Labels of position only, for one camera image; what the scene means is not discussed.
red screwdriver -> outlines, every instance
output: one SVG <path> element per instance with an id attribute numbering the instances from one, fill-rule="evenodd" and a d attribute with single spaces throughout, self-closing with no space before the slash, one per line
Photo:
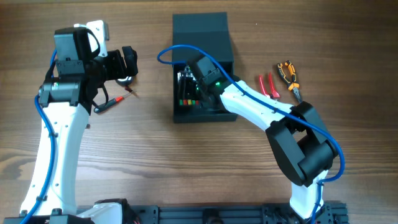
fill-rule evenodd
<path id="1" fill-rule="evenodd" d="M 125 88 L 129 93 L 126 93 L 123 96 L 118 96 L 116 98 L 113 98 L 112 100 L 109 100 L 107 104 L 103 103 L 101 105 L 99 105 L 98 107 L 94 108 L 94 113 L 101 113 L 106 111 L 107 109 L 111 108 L 112 106 L 120 103 L 120 101 L 124 100 L 125 98 L 127 98 L 129 95 L 131 94 L 135 94 L 134 90 L 130 89 L 130 88 Z"/>

red object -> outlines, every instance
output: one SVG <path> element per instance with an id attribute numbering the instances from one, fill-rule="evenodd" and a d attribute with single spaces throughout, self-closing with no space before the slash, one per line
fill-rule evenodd
<path id="1" fill-rule="evenodd" d="M 264 86 L 264 79 L 261 74 L 259 75 L 259 83 L 260 83 L 261 93 L 269 97 L 267 90 Z"/>
<path id="2" fill-rule="evenodd" d="M 119 96 L 115 98 L 116 102 L 119 103 L 120 101 L 124 100 L 123 96 Z"/>
<path id="3" fill-rule="evenodd" d="M 271 88 L 271 98 L 279 98 L 279 93 L 276 91 L 274 81 L 272 80 L 271 72 L 268 73 L 269 88 Z"/>

black box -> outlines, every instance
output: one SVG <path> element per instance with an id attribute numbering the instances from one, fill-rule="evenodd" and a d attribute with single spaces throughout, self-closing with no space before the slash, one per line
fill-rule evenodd
<path id="1" fill-rule="evenodd" d="M 173 45 L 190 44 L 201 48 L 213 56 L 227 71 L 234 74 L 234 55 L 229 39 L 226 12 L 173 15 Z M 199 56 L 193 49 L 175 49 L 172 61 L 187 61 Z M 220 110 L 208 110 L 201 106 L 184 107 L 179 105 L 177 96 L 177 72 L 185 65 L 173 66 L 174 77 L 174 123 L 197 123 L 214 121 L 236 121 L 237 115 Z"/>

wire cutter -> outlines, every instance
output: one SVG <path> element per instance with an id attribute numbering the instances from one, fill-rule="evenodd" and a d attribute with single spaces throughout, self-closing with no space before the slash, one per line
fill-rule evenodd
<path id="1" fill-rule="evenodd" d="M 286 84 L 287 89 L 289 91 L 292 91 L 296 100 L 299 103 L 301 103 L 303 101 L 303 99 L 302 99 L 300 91 L 299 91 L 300 85 L 297 81 L 296 70 L 294 69 L 294 66 L 290 60 L 287 60 L 285 62 L 285 65 L 287 66 L 287 69 L 289 69 L 290 76 L 292 77 L 292 81 L 290 81 L 289 78 L 286 77 L 286 75 L 282 69 L 282 67 L 283 67 L 282 63 L 277 64 L 278 74 L 279 74 L 280 78 L 284 81 L 284 83 Z"/>
<path id="2" fill-rule="evenodd" d="M 279 98 L 279 93 L 276 91 L 274 82 L 272 81 L 271 72 L 268 73 L 268 82 L 269 82 L 269 88 L 271 89 L 271 94 L 267 93 L 267 90 L 264 85 L 264 79 L 263 79 L 262 75 L 259 75 L 259 83 L 260 83 L 261 93 L 271 99 Z"/>

hand tool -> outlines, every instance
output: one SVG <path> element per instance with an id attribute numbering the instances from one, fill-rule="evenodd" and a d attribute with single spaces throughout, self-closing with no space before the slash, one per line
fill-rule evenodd
<path id="1" fill-rule="evenodd" d="M 106 111 L 107 109 L 111 108 L 112 106 L 120 103 L 120 101 L 124 100 L 129 95 L 135 94 L 134 90 L 132 90 L 130 88 L 128 88 L 128 89 L 126 88 L 126 90 L 129 91 L 129 93 L 126 93 L 123 96 L 118 96 L 116 98 L 113 98 L 112 100 L 109 100 L 107 104 L 103 103 L 103 104 L 99 105 L 98 107 L 94 108 L 94 113 L 102 113 L 102 112 Z"/>
<path id="2" fill-rule="evenodd" d="M 292 77 L 292 81 L 289 80 L 289 78 L 286 77 L 282 67 L 283 64 L 282 63 L 278 63 L 277 64 L 277 71 L 278 74 L 280 76 L 280 78 L 285 82 L 287 89 L 289 91 L 293 91 L 293 95 L 296 98 L 296 100 L 301 103 L 303 101 L 300 91 L 299 91 L 299 83 L 297 82 L 297 75 L 296 75 L 296 71 L 294 69 L 294 66 L 292 64 L 292 62 L 290 60 L 287 60 L 285 62 L 285 65 L 287 66 L 287 68 L 289 69 L 290 72 L 290 76 Z"/>
<path id="3" fill-rule="evenodd" d="M 276 92 L 275 86 L 274 86 L 274 81 L 272 80 L 272 74 L 271 72 L 268 73 L 268 83 L 269 83 L 269 88 L 271 89 L 271 94 L 267 93 L 267 90 L 264 85 L 264 79 L 262 77 L 262 74 L 259 75 L 259 83 L 261 87 L 261 93 L 264 94 L 266 97 L 269 97 L 271 99 L 274 98 L 279 98 L 279 93 Z"/>

